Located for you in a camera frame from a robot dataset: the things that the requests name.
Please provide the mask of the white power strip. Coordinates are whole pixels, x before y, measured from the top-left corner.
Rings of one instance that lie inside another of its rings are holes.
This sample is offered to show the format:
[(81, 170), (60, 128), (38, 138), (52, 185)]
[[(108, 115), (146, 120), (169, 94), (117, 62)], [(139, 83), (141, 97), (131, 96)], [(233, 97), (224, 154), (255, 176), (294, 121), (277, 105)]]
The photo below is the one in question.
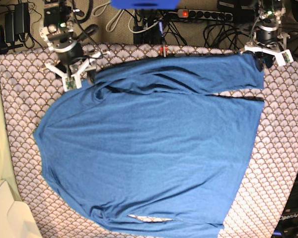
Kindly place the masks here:
[(233, 21), (233, 14), (219, 11), (179, 9), (176, 11), (179, 18), (213, 20), (213, 21)]

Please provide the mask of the blue long-sleeve T-shirt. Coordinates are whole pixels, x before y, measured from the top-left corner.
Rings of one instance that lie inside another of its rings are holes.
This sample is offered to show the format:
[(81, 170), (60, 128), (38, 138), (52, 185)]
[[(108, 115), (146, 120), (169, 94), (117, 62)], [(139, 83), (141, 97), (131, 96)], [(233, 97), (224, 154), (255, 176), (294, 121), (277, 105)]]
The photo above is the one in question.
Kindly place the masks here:
[(42, 176), (75, 211), (116, 232), (215, 238), (251, 157), (264, 86), (250, 54), (154, 58), (63, 94), (33, 136)]

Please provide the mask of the orange black table clamp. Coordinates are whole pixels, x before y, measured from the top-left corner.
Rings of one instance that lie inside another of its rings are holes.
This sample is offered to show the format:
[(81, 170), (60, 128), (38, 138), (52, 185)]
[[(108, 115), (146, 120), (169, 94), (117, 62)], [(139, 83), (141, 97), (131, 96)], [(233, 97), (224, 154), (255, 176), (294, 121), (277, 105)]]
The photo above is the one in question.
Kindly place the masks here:
[(167, 47), (167, 45), (161, 45), (158, 52), (159, 52), (161, 57), (166, 58), (168, 56), (168, 47)]

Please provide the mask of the fan-patterned tablecloth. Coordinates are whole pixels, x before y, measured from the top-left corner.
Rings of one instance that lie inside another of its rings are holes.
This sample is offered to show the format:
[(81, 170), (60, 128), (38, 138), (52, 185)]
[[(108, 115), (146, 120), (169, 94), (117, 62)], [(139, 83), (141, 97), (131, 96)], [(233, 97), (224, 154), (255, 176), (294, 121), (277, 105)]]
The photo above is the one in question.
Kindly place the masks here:
[[(10, 158), (21, 199), (45, 238), (119, 238), (74, 212), (41, 177), (32, 136), (48, 107), (63, 93), (60, 80), (43, 68), (57, 57), (47, 49), (0, 56), (0, 92)], [(225, 218), (221, 238), (269, 238), (298, 173), (298, 61), (264, 71), (264, 89), (224, 96), (265, 101), (249, 166)]]

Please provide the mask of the blue box overhead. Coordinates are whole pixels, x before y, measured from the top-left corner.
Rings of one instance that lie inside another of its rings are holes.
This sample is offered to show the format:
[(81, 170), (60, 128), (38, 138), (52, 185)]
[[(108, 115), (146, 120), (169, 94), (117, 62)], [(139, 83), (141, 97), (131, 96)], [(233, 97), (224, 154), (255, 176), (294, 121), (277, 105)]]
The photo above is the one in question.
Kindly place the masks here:
[(111, 0), (117, 9), (175, 9), (179, 0)]

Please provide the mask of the black power adapter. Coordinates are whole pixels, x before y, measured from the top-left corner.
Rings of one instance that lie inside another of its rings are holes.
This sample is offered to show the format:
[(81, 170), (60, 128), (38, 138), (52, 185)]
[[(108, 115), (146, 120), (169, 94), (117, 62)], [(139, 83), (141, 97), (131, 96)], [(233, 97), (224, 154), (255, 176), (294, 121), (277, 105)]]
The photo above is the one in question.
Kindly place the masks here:
[(29, 3), (20, 2), (16, 4), (14, 10), (5, 14), (4, 23), (7, 43), (15, 43), (18, 40), (24, 42), (26, 34), (30, 32)]

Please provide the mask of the black OpenArm box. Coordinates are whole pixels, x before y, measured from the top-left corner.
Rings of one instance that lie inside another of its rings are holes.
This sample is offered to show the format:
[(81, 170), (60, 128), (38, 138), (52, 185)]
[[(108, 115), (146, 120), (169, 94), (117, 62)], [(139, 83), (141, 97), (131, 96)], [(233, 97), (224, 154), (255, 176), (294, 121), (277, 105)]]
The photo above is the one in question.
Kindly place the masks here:
[(273, 238), (298, 238), (298, 174)]

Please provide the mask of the white plastic bin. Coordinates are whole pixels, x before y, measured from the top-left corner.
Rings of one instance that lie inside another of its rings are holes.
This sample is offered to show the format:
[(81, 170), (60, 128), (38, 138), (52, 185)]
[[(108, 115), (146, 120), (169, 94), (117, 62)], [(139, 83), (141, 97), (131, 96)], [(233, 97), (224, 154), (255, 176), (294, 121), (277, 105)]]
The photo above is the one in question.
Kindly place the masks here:
[(5, 180), (0, 181), (0, 238), (40, 238), (29, 206), (13, 198)]

